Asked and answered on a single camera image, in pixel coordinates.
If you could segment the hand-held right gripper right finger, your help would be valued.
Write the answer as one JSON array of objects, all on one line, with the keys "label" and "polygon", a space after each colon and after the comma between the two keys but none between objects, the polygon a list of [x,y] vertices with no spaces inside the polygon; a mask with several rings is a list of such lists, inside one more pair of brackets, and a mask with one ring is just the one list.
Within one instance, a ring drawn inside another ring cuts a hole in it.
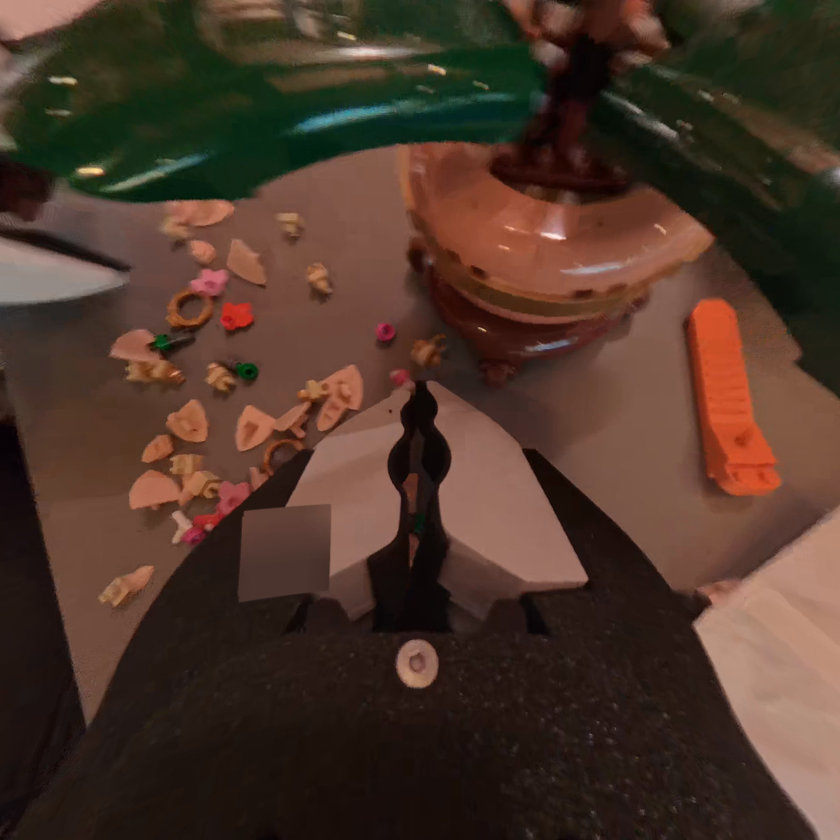
[{"label": "hand-held right gripper right finger", "polygon": [[413,421],[427,476],[415,556],[420,581],[486,618],[498,601],[577,589],[589,578],[519,443],[435,382],[420,381]]}]

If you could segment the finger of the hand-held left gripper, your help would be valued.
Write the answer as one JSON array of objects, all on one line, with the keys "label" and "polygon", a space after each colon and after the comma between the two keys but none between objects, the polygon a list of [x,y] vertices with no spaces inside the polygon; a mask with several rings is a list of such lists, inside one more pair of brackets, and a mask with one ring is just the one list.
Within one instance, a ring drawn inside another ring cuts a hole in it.
[{"label": "finger of the hand-held left gripper", "polygon": [[2,224],[3,307],[95,297],[124,287],[131,270],[123,242],[97,224]]}]

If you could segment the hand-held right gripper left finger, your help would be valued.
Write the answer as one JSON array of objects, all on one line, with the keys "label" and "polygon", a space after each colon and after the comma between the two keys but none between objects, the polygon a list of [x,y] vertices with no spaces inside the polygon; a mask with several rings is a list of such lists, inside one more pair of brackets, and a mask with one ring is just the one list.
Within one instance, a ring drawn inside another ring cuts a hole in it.
[{"label": "hand-held right gripper left finger", "polygon": [[411,389],[396,390],[322,439],[287,503],[330,507],[324,595],[341,604],[351,620],[373,611],[367,560],[393,541],[400,526],[401,495],[387,459],[403,436],[401,411],[412,395]]}]

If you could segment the white paper bag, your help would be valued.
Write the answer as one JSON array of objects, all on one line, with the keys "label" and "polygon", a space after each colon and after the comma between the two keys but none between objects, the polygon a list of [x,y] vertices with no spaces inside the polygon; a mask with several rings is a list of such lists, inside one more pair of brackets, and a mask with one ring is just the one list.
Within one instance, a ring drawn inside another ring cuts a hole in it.
[{"label": "white paper bag", "polygon": [[741,729],[816,836],[839,838],[839,510],[699,593],[694,627]]}]

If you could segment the pile of small toy bricks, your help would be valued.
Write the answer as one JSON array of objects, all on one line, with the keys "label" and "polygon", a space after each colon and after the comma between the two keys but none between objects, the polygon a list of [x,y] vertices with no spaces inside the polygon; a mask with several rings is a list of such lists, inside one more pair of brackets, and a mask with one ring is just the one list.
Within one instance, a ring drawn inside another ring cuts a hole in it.
[{"label": "pile of small toy bricks", "polygon": [[[215,310],[200,329],[177,330],[169,325],[169,332],[153,334],[147,329],[135,329],[119,336],[109,357],[124,363],[126,382],[143,389],[160,387],[170,391],[181,387],[186,377],[172,355],[192,345],[208,323],[217,324],[215,334],[224,335],[226,343],[231,335],[249,335],[255,326],[270,326],[264,313],[255,317],[250,328],[232,333],[225,332],[219,321],[226,301],[245,302],[229,297],[231,277],[235,282],[245,282],[259,289],[266,289],[268,277],[261,255],[241,237],[230,239],[225,267],[215,265],[218,262],[215,246],[199,238],[199,232],[226,223],[234,214],[234,204],[218,199],[166,204],[162,233],[173,245],[185,247],[199,269],[184,289],[192,288],[213,298]],[[254,310],[252,301],[247,302]],[[184,307],[183,313],[191,317],[200,308],[201,304],[193,301]],[[280,438],[296,438],[305,444],[308,426],[316,428],[321,435],[328,434],[350,413],[359,412],[364,401],[364,377],[357,364],[342,364],[330,375],[309,377],[305,386],[296,392],[294,406],[279,417],[253,404],[242,403],[242,389],[251,388],[260,376],[266,378],[264,364],[248,357],[245,360],[210,359],[201,367],[207,397],[220,405],[240,405],[234,431],[239,453],[261,446],[266,448]],[[141,461],[154,465],[168,460],[169,468],[167,472],[154,468],[145,470],[131,486],[129,506],[135,511],[158,511],[171,506],[171,518],[175,523],[171,543],[192,547],[203,541],[269,476],[261,467],[252,467],[247,481],[233,482],[207,469],[203,454],[178,449],[184,445],[204,445],[207,441],[212,425],[200,399],[192,398],[169,413],[164,425],[166,433],[148,443]]]}]

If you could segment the orange brick separator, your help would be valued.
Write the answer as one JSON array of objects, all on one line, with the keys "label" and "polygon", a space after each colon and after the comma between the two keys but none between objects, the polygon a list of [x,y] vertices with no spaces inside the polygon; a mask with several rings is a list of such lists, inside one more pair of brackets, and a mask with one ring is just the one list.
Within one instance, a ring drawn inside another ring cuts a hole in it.
[{"label": "orange brick separator", "polygon": [[768,496],[781,477],[753,414],[737,313],[722,299],[700,300],[686,340],[708,479],[730,496]]}]

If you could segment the grey desk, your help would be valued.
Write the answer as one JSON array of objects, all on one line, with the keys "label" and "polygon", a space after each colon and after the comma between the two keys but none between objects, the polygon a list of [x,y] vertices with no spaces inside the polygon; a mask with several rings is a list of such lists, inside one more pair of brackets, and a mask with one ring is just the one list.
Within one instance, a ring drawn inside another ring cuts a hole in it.
[{"label": "grey desk", "polygon": [[[144,447],[169,413],[198,399],[209,419],[203,465],[233,482],[265,450],[240,453],[245,405],[278,417],[306,380],[356,364],[364,406],[391,392],[415,339],[447,334],[441,384],[537,449],[604,510],[667,582],[692,589],[748,572],[838,505],[838,400],[795,351],[753,284],[717,248],[659,282],[646,307],[582,350],[526,363],[485,387],[469,346],[436,319],[404,256],[411,228],[397,150],[345,156],[287,175],[237,205],[204,237],[221,254],[241,238],[269,278],[233,278],[255,324],[227,336],[217,319],[175,354],[185,383],[124,380],[109,358],[132,329],[166,330],[167,302],[196,276],[159,229],[159,205],[56,193],[43,228],[129,262],[127,284],[74,301],[2,307],[2,358],[51,562],[86,721],[96,715],[134,628],[182,561],[168,508],[132,511]],[[732,500],[706,483],[684,325],[702,298],[738,310],[755,415],[779,461],[771,496]]]}]

